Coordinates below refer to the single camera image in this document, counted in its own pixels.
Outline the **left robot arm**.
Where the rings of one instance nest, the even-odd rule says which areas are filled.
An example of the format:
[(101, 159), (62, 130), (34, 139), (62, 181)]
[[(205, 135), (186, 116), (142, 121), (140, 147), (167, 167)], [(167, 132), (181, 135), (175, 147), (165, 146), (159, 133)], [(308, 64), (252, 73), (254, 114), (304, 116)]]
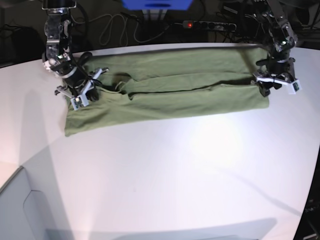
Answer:
[(295, 59), (291, 50), (298, 43), (298, 37), (287, 19), (283, 7), (277, 0), (251, 0), (250, 16), (261, 26), (264, 33), (262, 48), (267, 51), (265, 59), (258, 60), (253, 73), (260, 94), (268, 97), (271, 89), (285, 87), (294, 95), (302, 89), (296, 78)]

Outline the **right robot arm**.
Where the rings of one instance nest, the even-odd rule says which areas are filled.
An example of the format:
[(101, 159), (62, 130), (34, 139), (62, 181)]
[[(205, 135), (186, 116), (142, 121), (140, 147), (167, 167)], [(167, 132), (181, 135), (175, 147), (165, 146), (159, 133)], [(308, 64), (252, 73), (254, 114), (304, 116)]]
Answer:
[(78, 97), (90, 84), (84, 96), (90, 101), (97, 101), (99, 94), (96, 89), (96, 80), (89, 74), (84, 65), (92, 58), (91, 52), (84, 52), (78, 59), (73, 55), (72, 28), (74, 21), (71, 10), (80, 9), (88, 25), (88, 16), (81, 5), (75, 0), (44, 0), (42, 9), (47, 13), (44, 25), (46, 49), (42, 55), (44, 67), (64, 83), (63, 91), (71, 93), (71, 97)]

